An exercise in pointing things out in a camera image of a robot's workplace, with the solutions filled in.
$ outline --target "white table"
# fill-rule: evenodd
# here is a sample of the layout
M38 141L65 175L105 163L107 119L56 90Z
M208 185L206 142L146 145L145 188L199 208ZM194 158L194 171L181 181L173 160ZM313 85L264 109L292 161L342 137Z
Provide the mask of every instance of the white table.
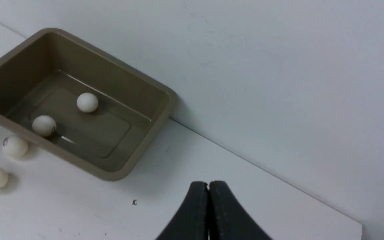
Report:
M24 38L0 26L0 56ZM0 240L154 239L191 181L226 181L275 240L359 240L361 224L169 120L131 174L105 182L45 150L28 159L1 152L11 173L0 193Z

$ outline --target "tray bottom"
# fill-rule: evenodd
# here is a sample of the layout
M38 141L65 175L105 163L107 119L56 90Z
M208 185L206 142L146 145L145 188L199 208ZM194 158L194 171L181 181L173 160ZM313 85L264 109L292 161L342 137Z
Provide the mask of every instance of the tray bottom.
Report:
M76 106L84 92L99 99L93 113ZM43 79L6 117L31 130L40 115L57 123L48 140L107 172L124 166L151 126L149 118L61 71Z

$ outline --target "tray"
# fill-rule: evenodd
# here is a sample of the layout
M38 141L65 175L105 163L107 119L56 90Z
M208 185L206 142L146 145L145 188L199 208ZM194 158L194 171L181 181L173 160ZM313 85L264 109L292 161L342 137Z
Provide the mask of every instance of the tray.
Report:
M76 99L99 99L93 113ZM0 58L0 125L108 181L124 178L177 102L174 91L60 29L43 29ZM49 115L42 138L32 121Z

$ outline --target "small black mark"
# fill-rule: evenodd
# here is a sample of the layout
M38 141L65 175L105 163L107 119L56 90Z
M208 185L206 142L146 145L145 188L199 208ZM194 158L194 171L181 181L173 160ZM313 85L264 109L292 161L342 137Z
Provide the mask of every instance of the small black mark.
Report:
M5 138L4 141L3 141L3 146L6 146L8 143L8 138Z

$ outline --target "white wall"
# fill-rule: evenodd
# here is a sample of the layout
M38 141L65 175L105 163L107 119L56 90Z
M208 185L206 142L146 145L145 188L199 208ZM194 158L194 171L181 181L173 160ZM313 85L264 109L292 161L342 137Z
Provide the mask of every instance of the white wall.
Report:
M384 1L0 0L173 88L174 118L384 239Z

